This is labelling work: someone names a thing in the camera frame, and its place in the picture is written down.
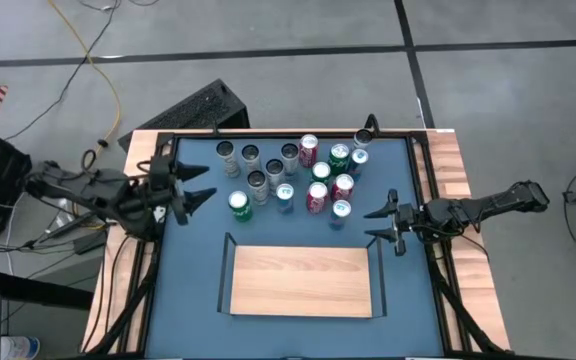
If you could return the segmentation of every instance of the wooden table edge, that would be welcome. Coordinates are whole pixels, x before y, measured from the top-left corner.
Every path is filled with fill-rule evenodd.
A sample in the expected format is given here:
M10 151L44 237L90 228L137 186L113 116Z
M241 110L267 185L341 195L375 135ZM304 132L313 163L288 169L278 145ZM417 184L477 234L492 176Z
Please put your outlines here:
M275 132L282 133L349 133L352 134L358 129L356 128L343 128L343 129L220 129L222 134L271 134ZM412 133L424 131L428 134L428 141L430 153L433 160L433 169L439 187L439 194L442 197L462 198L470 197L470 188L465 173L463 160L459 150L457 137L453 129L381 129L382 132L398 132L398 133ZM141 171L137 169L137 163L143 160L149 160L155 153L157 137L159 133L175 133L184 135L209 135L213 133L211 129L170 129L170 130L135 130L133 132L130 148L124 166L124 172L127 175L137 175ZM415 148L415 155L417 157L417 166L422 180L422 190L426 200L429 199L430 192L425 174L423 159L421 158L420 151L418 151L418 144ZM479 234L468 232L469 237L478 241L483 245L483 240ZM95 288L95 296L90 308L88 323L84 335L84 341L87 341L91 336L95 323L97 326L90 343L86 349L89 350L94 347L103 337L104 329L106 327L106 315L109 318L109 324L114 323L114 320L123 310L128 294L128 287L131 277L131 272L136 256L137 242L130 239L124 245L120 258L117 262L115 284L112 294L112 304L108 310L108 290L112 264L117 250L125 234L121 228L112 228L108 235L107 249L104 255L106 263L103 276L104 276L104 294L101 297L101 279L100 276L97 280ZM147 264L150 261L150 253L152 247L148 247L144 254L143 266L141 269L140 279L143 277ZM490 266L487 263L485 256L477 253L476 249L470 248L465 240L456 238L453 240L452 254L455 260L455 268L457 272L459 288L462 296L462 301L466 308L471 312L473 318L479 323L482 329L489 335L491 340L502 346L508 348L508 337L501 316L497 294L495 292L492 273ZM485 303L483 308L477 304ZM101 308L101 316L97 319L97 312L99 306ZM139 308L135 311L133 319L130 324L130 332L127 343L127 351L136 351L139 343L139 332L143 323L143 301ZM446 316L448 319L449 333L451 336L451 344L454 349L461 349L459 338L457 336L457 324L455 321L454 312L446 303Z

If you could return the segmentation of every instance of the yellow cable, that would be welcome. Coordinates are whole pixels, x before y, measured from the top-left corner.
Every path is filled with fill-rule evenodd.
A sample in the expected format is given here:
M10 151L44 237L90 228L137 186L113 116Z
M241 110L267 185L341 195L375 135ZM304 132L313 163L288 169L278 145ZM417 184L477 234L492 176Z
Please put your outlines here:
M117 104L115 121L113 122L110 130L108 130L108 133L106 133L106 136L104 136L104 140L108 141L108 138L110 138L112 133L117 129L117 127L119 126L119 122L121 121L120 120L120 118L121 118L121 103L119 102L119 95L117 95L117 90L115 90L115 87L112 85L112 82L110 81L108 76L106 76L106 74L104 74L104 72L101 71L97 67L97 65L95 65L95 63L92 61L92 58L90 57L90 50L88 50L88 47L84 44L83 40L81 40L81 37L77 33L77 30L75 30L75 28L72 26L72 24L70 24L70 21L68 21L68 19L66 19L64 14L59 10L57 5L55 5L53 0L48 0L48 3L50 4L50 6L52 6L53 9L55 9L55 11L59 15L59 17L61 17L61 19L66 23L66 25L68 25L68 27L70 28L70 31L72 31L73 35L75 35L75 37L77 38L77 41L79 41L79 45L81 45L81 47L84 49L84 52L86 53L86 59L88 59L90 66L92 66L95 70L97 70L97 72L101 76L104 77L104 79L106 80L106 82L110 86L110 89L112 90L112 94L115 96L115 102ZM101 152L102 149L103 149L103 147L101 145L97 145L97 148L95 149L95 154L99 155L99 153Z

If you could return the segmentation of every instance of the concrete floor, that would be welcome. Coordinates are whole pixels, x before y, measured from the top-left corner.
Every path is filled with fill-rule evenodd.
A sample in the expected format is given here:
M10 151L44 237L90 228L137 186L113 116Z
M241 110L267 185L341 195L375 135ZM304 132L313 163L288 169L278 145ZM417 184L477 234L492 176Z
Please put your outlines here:
M89 0L95 5L112 1ZM88 43L105 14L75 1L56 1ZM416 44L576 39L576 1L406 0ZM161 0L151 7L124 1L96 55L160 54L283 47L400 45L390 0ZM0 0L0 59L79 56L72 35L43 0ZM517 180L542 184L550 209L484 223L493 276L510 342L519 353L576 358L576 246L561 192L576 173L576 48L419 53L437 127L455 128L475 196ZM162 63L105 64L119 91L125 133L216 78L248 105L254 127L359 126L369 112L384 127L423 126L405 54L357 54ZM72 66L0 68L10 87L0 110L0 135L16 132L57 97ZM107 85L84 67L66 101L14 140L34 160L77 167L83 150L110 126ZM114 147L100 166L121 168ZM12 243L36 236L54 211L21 202ZM571 210L576 232L576 208ZM63 254L17 255L20 276ZM100 253L65 262L50 276L84 278ZM0 255L0 271L7 271ZM28 309L15 333L42 334L50 355L72 354L84 312ZM68 326L31 325L61 318Z

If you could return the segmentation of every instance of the silver can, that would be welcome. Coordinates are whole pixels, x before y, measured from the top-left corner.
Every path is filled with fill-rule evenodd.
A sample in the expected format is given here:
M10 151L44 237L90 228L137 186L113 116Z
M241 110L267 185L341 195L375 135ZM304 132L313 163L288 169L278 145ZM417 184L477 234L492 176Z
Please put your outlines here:
M248 173L261 171L261 158L259 157L259 148L255 145L246 145L241 149L241 157L246 164Z
M266 205L268 202L268 180L261 171L255 170L248 174L248 186L252 200L256 205Z
M285 144L281 147L281 161L284 163L286 179L293 180L299 168L299 148L295 144Z
M241 171L239 163L235 157L235 146L230 141L222 141L217 144L217 155L224 160L224 171L226 176L236 178Z
M370 145L370 142L372 141L372 134L366 129L361 129L355 133L353 140L353 150L365 149L368 147L368 145Z
M268 174L270 195L277 196L277 186L283 184L286 180L284 164L281 160L271 159L266 163L266 173Z

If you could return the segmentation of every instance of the blue table surface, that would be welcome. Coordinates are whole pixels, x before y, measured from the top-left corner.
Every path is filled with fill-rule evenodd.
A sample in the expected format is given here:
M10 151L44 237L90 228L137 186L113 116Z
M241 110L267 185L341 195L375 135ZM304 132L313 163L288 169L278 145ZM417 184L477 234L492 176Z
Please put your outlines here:
M255 144L262 164L280 157L281 146L298 139L233 139L239 154ZM295 187L295 211L283 215L276 199L254 206L253 218L235 221L228 195L248 193L243 161L242 175L227 178L215 148L219 140L182 139L179 160L208 165L211 170L186 182L186 190L218 189L210 200L179 226L168 218L163 239L159 276L153 301L146 357L183 358L279 358L439 356L442 354L435 303L423 246L406 237L407 254L395 257L391 244L383 242L384 277L388 315L375 319L231 316L217 312L217 299L225 232L240 245L304 245L363 247L370 237L364 230L389 226L388 219L363 219L381 208L387 191L396 188L400 203L415 202L405 141L374 140L361 179L351 199L352 214L341 231L328 227L330 205L311 215L305 205L309 169L299 168ZM319 160L330 147L348 139L320 139Z

